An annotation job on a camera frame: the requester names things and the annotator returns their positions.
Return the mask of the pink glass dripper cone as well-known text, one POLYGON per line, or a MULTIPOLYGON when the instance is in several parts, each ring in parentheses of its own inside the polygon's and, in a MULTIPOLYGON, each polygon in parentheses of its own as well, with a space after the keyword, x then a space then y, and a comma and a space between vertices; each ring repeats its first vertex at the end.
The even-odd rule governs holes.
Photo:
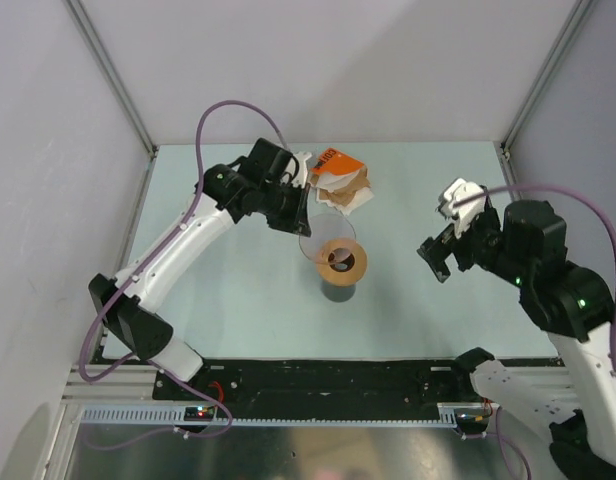
POLYGON ((356 232, 340 214, 322 213, 309 218, 312 235, 299 238, 299 248, 315 264, 337 264, 347 260, 356 245, 356 232))

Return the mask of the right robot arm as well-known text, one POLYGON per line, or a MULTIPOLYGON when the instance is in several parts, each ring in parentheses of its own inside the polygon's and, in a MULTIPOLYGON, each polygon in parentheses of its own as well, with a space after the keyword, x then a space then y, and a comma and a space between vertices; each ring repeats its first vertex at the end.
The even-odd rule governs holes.
POLYGON ((465 230, 447 226, 418 249, 439 282, 455 257, 510 283, 519 303, 563 361, 578 407, 565 405, 510 373, 492 354, 474 348, 456 358, 452 393, 485 397, 532 430, 568 479, 616 479, 616 380, 610 333, 615 302, 605 280, 567 258, 565 220, 547 202, 519 200, 499 215, 490 201, 465 230))

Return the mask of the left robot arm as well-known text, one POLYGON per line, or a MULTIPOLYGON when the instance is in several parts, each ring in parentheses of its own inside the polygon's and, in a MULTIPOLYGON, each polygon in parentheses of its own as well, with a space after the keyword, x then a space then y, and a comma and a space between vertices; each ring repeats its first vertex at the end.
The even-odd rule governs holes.
POLYGON ((202 252, 246 216, 261 214, 272 230, 310 236, 311 158, 258 139, 247 155, 205 171, 187 210, 146 253, 113 278, 99 274, 91 280, 101 323, 132 355, 174 375, 185 397, 202 397, 210 376, 202 356, 158 315, 159 307, 202 252))

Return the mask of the orange coffee filter package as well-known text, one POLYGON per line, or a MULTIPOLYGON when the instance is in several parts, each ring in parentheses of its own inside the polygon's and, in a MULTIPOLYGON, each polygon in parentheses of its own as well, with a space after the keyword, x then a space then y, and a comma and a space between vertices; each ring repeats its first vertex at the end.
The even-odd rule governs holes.
POLYGON ((318 157, 311 171, 316 175, 345 176, 361 170, 365 164, 340 150, 329 147, 318 157))

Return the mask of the glass carafe with coffee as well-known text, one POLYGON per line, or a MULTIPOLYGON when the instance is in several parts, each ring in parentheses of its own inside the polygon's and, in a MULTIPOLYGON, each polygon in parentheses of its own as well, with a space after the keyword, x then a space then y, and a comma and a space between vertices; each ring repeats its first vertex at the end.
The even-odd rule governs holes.
POLYGON ((328 300, 335 303, 342 303, 350 300, 354 296, 356 285, 339 286, 323 281, 321 291, 328 300))

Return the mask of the stack of paper filters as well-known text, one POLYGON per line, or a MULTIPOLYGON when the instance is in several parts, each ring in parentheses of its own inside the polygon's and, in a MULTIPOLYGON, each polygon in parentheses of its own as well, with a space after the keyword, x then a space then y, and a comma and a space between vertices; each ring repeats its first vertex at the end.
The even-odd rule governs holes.
POLYGON ((317 203, 334 208, 345 216, 374 198, 366 167, 346 175, 312 173, 310 184, 315 190, 317 203))

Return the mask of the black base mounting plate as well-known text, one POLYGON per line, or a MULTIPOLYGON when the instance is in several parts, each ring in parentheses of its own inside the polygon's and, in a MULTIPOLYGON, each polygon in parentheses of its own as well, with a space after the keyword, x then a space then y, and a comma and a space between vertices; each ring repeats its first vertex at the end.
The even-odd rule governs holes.
POLYGON ((451 360, 209 359, 189 384, 237 420, 436 420, 441 403, 483 403, 451 360))

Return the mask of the aluminium extrusion rail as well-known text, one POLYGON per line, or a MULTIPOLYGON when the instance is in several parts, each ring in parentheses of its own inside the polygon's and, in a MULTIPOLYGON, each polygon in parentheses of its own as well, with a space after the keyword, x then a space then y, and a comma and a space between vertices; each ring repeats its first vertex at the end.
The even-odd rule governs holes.
POLYGON ((145 365, 122 365, 94 383, 83 380, 74 365, 64 387, 62 399, 68 402, 151 401, 157 371, 145 365))

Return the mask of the left aluminium frame post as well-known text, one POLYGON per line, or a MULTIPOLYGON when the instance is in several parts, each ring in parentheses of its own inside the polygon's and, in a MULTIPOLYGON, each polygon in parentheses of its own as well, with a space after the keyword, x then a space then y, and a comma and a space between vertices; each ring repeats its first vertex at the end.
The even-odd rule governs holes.
POLYGON ((105 46, 86 6, 79 0, 64 0, 63 4, 136 137, 143 146, 148 157, 154 159, 158 147, 149 134, 135 102, 131 98, 112 56, 105 46))

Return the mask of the aluminium frame post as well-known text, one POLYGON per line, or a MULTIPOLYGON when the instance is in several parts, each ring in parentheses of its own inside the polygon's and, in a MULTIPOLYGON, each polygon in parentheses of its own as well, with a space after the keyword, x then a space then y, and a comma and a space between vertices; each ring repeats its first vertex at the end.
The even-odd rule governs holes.
POLYGON ((143 146, 148 157, 154 159, 158 147, 149 134, 135 102, 131 98, 112 56, 105 46, 86 6, 79 0, 64 0, 63 4, 136 137, 143 146))
POLYGON ((533 111, 539 105, 544 93, 558 72, 567 54, 573 47, 577 37, 586 24, 589 16, 597 6, 595 0, 577 0, 570 10, 564 24, 560 28, 556 39, 552 43, 544 58, 529 91, 525 95, 520 107, 513 117, 512 123, 506 130, 500 142, 503 158, 509 162, 512 157, 512 147, 530 120, 533 111))

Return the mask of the right aluminium frame post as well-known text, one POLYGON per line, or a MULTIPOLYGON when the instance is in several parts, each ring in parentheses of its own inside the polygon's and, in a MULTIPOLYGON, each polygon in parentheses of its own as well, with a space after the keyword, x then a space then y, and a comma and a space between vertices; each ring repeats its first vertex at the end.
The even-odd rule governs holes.
POLYGON ((570 10, 564 24, 560 28, 556 39, 552 43, 544 58, 529 91, 525 95, 520 107, 513 117, 512 123, 506 130, 500 142, 503 158, 509 162, 512 157, 512 147, 530 120, 533 111, 539 105, 544 93, 558 72, 567 54, 573 47, 577 37, 586 24, 589 16, 597 6, 595 0, 577 0, 570 10))

